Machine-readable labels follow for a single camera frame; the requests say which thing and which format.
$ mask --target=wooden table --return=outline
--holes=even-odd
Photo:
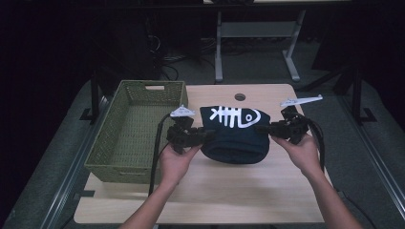
[[[282,120],[280,102],[296,95],[287,84],[187,86],[188,108],[203,106],[254,108]],[[244,94],[237,101],[235,94]],[[202,126],[200,113],[195,126]],[[103,183],[90,175],[84,188],[77,223],[122,223],[147,198],[148,185]],[[306,178],[283,148],[270,140],[267,157],[252,165],[230,165],[199,152],[189,171],[168,200],[157,224],[323,222]]]

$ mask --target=forearm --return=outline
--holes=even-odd
[[[162,183],[119,228],[153,228],[176,185]]]
[[[307,178],[328,228],[362,228],[323,173],[318,172]]]

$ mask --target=gray carpet floor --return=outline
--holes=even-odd
[[[288,83],[294,88],[307,85],[327,72],[311,69],[311,64],[319,45],[298,43],[293,60],[302,79],[292,82],[289,78],[281,50],[288,46],[288,40],[278,43],[262,41],[249,42],[247,52],[238,55],[224,55],[224,82],[222,84],[262,84]],[[213,84],[215,79],[214,54],[203,56],[204,61],[183,60],[171,64],[179,72],[179,80],[187,85]],[[174,78],[175,72],[166,69]],[[320,102],[302,105],[307,117],[315,120],[321,127],[326,144],[326,167],[333,185],[342,191],[342,199],[362,222],[365,228],[372,228],[364,213],[373,221],[376,228],[405,228],[404,218],[400,215],[393,199],[371,163],[368,148],[352,124],[342,101],[351,101],[351,92],[337,96],[332,92],[335,79],[307,93],[297,93],[299,97],[322,94]],[[90,85],[83,85],[71,109],[43,155],[27,187],[14,206],[4,228],[40,228],[50,209],[57,189],[90,131],[90,122],[79,120],[82,112],[91,106]],[[367,83],[363,83],[362,107],[370,108],[377,122],[365,123],[363,129],[372,140],[398,185],[405,190],[405,135],[384,108],[378,93]],[[80,225],[72,220],[79,197],[89,172],[80,167],[71,192],[63,203],[54,228],[117,228],[117,225]],[[220,225],[218,228],[325,228],[323,223],[316,224],[278,224],[278,225]],[[211,225],[162,225],[161,228],[205,229]]]

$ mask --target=white fish bone print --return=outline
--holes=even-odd
[[[211,112],[212,116],[209,117],[210,120],[213,120],[217,116],[219,122],[223,123],[224,118],[224,126],[226,127],[229,125],[230,128],[233,128],[235,126],[235,117],[238,121],[238,128],[247,128],[260,121],[261,118],[259,111],[255,109],[229,108],[219,106],[218,110],[212,108]]]

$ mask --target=green woven basket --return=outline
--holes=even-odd
[[[188,104],[184,82],[121,81],[85,167],[104,182],[149,183],[158,124],[181,104]],[[160,151],[173,124],[170,118],[164,122]]]

